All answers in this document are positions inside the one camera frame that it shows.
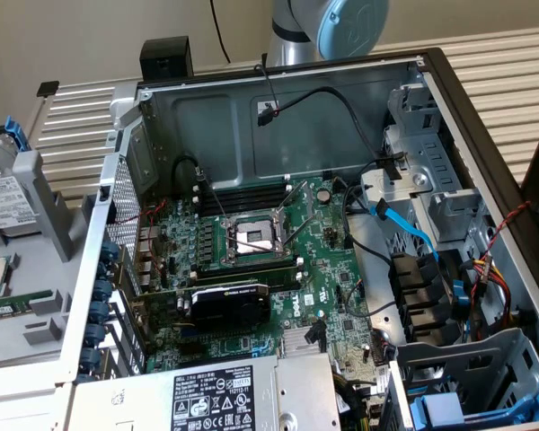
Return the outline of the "silver finned heat sink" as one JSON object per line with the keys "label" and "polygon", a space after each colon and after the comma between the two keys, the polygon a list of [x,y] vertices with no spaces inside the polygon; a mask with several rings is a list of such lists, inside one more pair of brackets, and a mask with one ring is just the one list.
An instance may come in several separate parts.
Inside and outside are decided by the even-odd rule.
{"label": "silver finned heat sink", "polygon": [[324,354],[323,334],[312,327],[284,330],[281,353],[285,358]]}

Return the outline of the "blue disk carrier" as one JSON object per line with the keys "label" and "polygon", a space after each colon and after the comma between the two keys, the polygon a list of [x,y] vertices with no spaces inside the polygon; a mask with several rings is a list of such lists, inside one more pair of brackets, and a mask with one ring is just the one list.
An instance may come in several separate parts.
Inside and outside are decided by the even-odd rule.
{"label": "blue disk carrier", "polygon": [[453,393],[418,397],[411,405],[415,431],[473,431],[539,421],[539,393],[512,407],[465,415]]}

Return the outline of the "green Dell motherboard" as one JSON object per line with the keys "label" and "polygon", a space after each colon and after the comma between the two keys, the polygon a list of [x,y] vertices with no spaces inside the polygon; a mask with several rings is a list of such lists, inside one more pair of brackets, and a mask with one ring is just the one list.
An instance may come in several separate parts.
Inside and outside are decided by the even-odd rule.
{"label": "green Dell motherboard", "polygon": [[[150,327],[142,299],[146,295],[193,291],[200,269],[218,269],[223,215],[200,216],[198,195],[166,199],[149,207],[137,244],[137,275],[142,295],[133,313],[146,338],[149,373],[281,353],[284,330],[312,327],[324,337],[333,371],[358,388],[378,392],[382,383],[384,346],[376,341],[367,304],[358,250],[346,238],[341,209],[352,203],[334,180],[307,179],[314,198],[314,219],[289,244],[292,256],[305,261],[304,278],[290,287],[270,287],[268,322],[251,329],[202,331]],[[316,193],[327,189],[331,201],[321,204]]]}

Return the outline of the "open grey PC case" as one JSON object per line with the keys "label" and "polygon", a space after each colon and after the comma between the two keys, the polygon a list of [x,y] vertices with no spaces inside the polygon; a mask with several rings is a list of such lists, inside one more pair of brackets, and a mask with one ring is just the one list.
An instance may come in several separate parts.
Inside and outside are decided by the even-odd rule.
{"label": "open grey PC case", "polygon": [[[402,153],[384,148],[394,123],[391,90],[425,82],[455,140],[451,161],[477,188],[494,231],[485,243],[438,244],[384,200],[367,203],[363,173],[400,177]],[[536,205],[502,161],[443,54],[435,49],[237,73],[126,84],[95,109],[85,92],[39,98],[35,124],[23,129],[42,158],[50,188],[72,205],[84,195],[93,208],[59,357],[0,368],[0,431],[67,431],[81,383],[136,377],[146,370],[146,338],[133,313],[142,295],[137,244],[149,207],[166,199],[319,177],[352,198],[341,209],[345,236],[358,250],[372,331],[384,346],[378,392],[332,372],[340,431],[380,431],[389,365],[409,343],[390,283],[392,256],[458,251],[459,280],[471,298],[453,345],[519,329],[539,356],[539,223]],[[119,245],[110,280],[110,318],[93,374],[79,371],[96,266],[104,241]]]}

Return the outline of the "blue drive caddy brackets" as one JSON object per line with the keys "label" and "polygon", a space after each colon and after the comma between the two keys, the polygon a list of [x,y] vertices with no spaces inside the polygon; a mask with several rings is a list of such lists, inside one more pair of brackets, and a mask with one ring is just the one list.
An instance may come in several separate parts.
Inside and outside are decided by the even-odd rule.
{"label": "blue drive caddy brackets", "polygon": [[[519,329],[478,342],[398,347],[389,365],[380,431],[415,431],[410,405],[418,398],[453,393],[465,415],[512,407],[539,393],[539,356]],[[539,431],[539,421],[473,431]]]}

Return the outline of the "CPU socket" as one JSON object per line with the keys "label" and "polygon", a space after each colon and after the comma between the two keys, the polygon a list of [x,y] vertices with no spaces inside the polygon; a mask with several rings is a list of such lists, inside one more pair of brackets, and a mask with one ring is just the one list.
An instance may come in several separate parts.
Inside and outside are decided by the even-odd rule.
{"label": "CPU socket", "polygon": [[225,217],[220,222],[223,245],[220,263],[238,267],[291,257],[286,224],[283,208]]}

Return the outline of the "hard disk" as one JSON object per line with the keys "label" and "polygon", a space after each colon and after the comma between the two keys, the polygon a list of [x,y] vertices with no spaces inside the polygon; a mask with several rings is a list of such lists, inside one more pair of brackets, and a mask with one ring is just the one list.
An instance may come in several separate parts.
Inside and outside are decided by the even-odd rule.
{"label": "hard disk", "polygon": [[13,175],[17,155],[30,149],[21,125],[8,116],[0,125],[0,233],[5,237],[39,231],[28,191]]}

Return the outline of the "metal socket cover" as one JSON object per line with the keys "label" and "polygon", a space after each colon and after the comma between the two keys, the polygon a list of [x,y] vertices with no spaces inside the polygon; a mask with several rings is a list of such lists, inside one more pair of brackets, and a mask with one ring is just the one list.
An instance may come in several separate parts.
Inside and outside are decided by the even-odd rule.
{"label": "metal socket cover", "polygon": [[[300,201],[300,208],[295,215],[300,216],[300,224],[290,226],[292,215],[289,213],[290,204]],[[287,194],[280,204],[272,210],[274,233],[276,234],[276,250],[284,252],[287,246],[306,228],[314,219],[314,198],[307,180],[298,182],[291,189],[287,186]]]}

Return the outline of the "grey metal drive cage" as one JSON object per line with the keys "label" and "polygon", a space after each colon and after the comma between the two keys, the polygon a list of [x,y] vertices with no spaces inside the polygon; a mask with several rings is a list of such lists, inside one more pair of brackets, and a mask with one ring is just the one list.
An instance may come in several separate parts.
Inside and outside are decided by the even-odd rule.
{"label": "grey metal drive cage", "polygon": [[392,180],[384,168],[363,173],[367,203],[375,207],[384,200],[438,244],[487,242],[494,231],[488,226],[489,211],[463,168],[451,161],[455,140],[427,84],[391,90],[387,108],[394,123],[384,130],[384,148],[403,154],[393,163],[400,177]]}

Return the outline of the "grey power supply unit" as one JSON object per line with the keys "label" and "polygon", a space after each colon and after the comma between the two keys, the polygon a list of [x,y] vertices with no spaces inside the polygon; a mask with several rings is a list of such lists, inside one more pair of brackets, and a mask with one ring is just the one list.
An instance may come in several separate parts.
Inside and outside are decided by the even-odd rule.
{"label": "grey power supply unit", "polygon": [[67,431],[340,431],[324,354],[81,383]]}

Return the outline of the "black graphics card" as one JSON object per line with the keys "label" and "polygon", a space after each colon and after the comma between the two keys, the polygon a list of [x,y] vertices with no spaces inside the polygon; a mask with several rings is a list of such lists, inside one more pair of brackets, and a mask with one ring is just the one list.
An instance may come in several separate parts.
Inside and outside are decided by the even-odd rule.
{"label": "black graphics card", "polygon": [[270,320],[270,287],[261,283],[206,286],[142,299],[150,327],[220,331],[256,328]]}

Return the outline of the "grey parts rack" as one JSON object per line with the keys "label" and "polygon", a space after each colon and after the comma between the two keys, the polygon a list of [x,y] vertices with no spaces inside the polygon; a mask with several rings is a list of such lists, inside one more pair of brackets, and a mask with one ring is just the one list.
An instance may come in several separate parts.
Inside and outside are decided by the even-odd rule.
{"label": "grey parts rack", "polygon": [[0,233],[0,257],[9,260],[0,298],[53,295],[30,301],[30,312],[0,319],[0,368],[59,357],[93,208],[90,195],[72,205],[53,191],[36,151],[17,155],[13,175],[28,191],[39,231],[14,238]]}

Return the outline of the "black RAM slot pair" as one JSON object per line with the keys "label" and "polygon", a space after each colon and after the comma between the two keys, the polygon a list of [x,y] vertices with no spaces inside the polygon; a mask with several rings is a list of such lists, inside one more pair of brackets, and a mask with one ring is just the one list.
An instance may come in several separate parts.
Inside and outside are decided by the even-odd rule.
{"label": "black RAM slot pair", "polygon": [[[222,189],[217,196],[228,215],[277,207],[287,194],[284,181],[261,184],[255,187]],[[209,189],[198,195],[200,216],[222,215]]]}
{"label": "black RAM slot pair", "polygon": [[270,287],[290,287],[304,278],[305,261],[292,259],[262,262],[253,265],[200,269],[193,281],[195,286],[221,286],[252,281]]}

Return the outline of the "thin metal locking lever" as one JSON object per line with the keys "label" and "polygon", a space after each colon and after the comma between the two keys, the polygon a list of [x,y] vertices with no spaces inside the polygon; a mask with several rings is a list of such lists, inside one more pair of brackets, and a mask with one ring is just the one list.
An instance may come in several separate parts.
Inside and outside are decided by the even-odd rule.
{"label": "thin metal locking lever", "polygon": [[208,180],[208,177],[206,175],[206,173],[202,170],[202,168],[198,165],[195,167],[195,173],[196,173],[196,179],[198,182],[203,182],[206,184],[206,186],[208,187],[210,193],[212,194],[214,200],[216,201],[217,203],[217,206],[221,212],[221,214],[223,215],[224,219],[227,220],[228,217],[227,217],[227,213],[225,211],[225,209],[223,208],[218,196],[217,196],[217,193],[214,189],[214,187],[212,186],[212,184],[209,182]]}

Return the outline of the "green RAM stick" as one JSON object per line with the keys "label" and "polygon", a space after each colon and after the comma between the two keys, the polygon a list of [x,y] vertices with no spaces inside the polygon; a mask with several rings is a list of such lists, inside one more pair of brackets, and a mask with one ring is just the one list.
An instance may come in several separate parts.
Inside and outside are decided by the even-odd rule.
{"label": "green RAM stick", "polygon": [[49,298],[51,290],[43,290],[26,295],[7,296],[0,298],[0,319],[25,314],[31,311],[30,301]]}

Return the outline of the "blue slot latch row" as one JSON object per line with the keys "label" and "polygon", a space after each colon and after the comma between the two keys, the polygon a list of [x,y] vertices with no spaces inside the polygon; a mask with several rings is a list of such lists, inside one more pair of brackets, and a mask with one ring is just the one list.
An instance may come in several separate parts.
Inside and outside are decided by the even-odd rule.
{"label": "blue slot latch row", "polygon": [[118,257],[119,245],[115,242],[104,241],[96,266],[84,329],[83,348],[79,360],[81,374],[93,374],[102,360],[100,344],[106,337],[105,324],[110,318],[110,299],[115,289],[110,277],[118,263]]}

